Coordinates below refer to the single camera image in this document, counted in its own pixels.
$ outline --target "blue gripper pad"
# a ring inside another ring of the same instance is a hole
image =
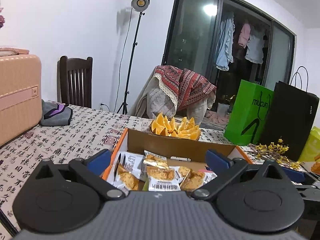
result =
[[[104,170],[110,165],[111,152],[107,149],[103,149],[97,154],[91,156],[84,161],[84,165],[87,166],[89,171],[100,176]]]
[[[285,168],[285,167],[282,167],[282,169],[285,172],[285,174],[287,174],[287,176],[289,177],[289,179],[291,181],[294,181],[296,183],[305,182],[306,177],[303,172],[295,171],[295,170]]]
[[[225,157],[223,154],[218,153],[216,150],[207,150],[205,154],[205,161],[212,170],[217,175],[221,174],[226,169],[230,168],[233,165],[233,161],[228,157]]]

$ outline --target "chair back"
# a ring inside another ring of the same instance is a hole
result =
[[[59,61],[61,102],[91,108],[92,57]]]

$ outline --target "studio light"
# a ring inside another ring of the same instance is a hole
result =
[[[134,36],[134,41],[133,41],[133,46],[132,46],[132,51],[131,51],[131,58],[130,58],[130,63],[129,63],[128,75],[127,75],[127,84],[125,86],[125,92],[124,92],[124,101],[121,104],[121,106],[120,106],[120,108],[119,108],[117,113],[120,112],[121,108],[122,108],[122,114],[127,114],[128,113],[127,96],[129,94],[128,86],[129,86],[129,79],[130,79],[130,71],[131,71],[131,66],[132,66],[133,53],[134,53],[134,48],[138,45],[138,43],[137,43],[137,35],[138,35],[138,29],[139,29],[139,25],[140,25],[141,16],[145,15],[145,13],[143,13],[143,11],[145,11],[148,8],[149,4],[150,4],[150,0],[132,0],[132,2],[131,2],[132,8],[135,11],[140,12],[140,14],[139,14],[136,34]]]

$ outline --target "metal screw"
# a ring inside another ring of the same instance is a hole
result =
[[[197,197],[207,197],[210,195],[210,192],[206,189],[197,189],[194,191],[194,194],[197,196]]]
[[[110,198],[120,198],[122,194],[122,191],[119,189],[111,189],[107,192],[107,196]]]

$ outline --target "green shopping bag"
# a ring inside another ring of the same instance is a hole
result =
[[[270,108],[273,91],[241,80],[224,136],[236,145],[256,144]]]

